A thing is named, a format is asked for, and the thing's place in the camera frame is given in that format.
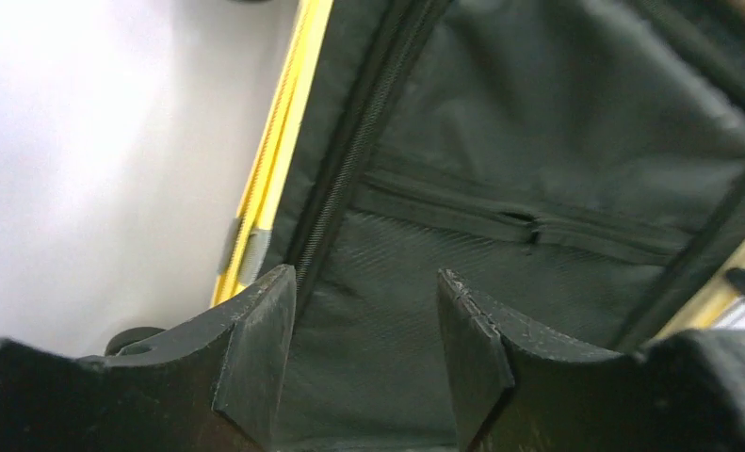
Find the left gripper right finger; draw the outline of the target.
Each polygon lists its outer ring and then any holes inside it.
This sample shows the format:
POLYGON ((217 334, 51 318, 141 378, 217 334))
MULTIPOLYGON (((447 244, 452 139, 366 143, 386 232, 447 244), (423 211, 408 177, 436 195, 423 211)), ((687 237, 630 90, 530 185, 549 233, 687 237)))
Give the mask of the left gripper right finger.
POLYGON ((745 330, 685 330, 620 353, 438 275, 462 451, 745 451, 745 330))

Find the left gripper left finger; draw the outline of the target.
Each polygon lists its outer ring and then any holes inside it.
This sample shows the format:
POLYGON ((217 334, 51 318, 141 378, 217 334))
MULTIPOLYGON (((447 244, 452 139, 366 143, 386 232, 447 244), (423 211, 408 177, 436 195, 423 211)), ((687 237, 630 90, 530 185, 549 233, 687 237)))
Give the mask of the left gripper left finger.
POLYGON ((281 265, 114 356, 0 338, 0 451, 268 451, 295 312, 281 265))

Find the yellow hard-shell suitcase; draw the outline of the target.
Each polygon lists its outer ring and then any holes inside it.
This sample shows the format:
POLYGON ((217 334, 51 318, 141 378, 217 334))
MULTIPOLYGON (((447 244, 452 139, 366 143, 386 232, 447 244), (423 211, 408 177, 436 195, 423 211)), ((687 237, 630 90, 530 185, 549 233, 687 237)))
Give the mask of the yellow hard-shell suitcase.
POLYGON ((438 275, 629 353, 745 268, 745 1, 339 1, 271 228, 268 451, 462 451, 438 275))

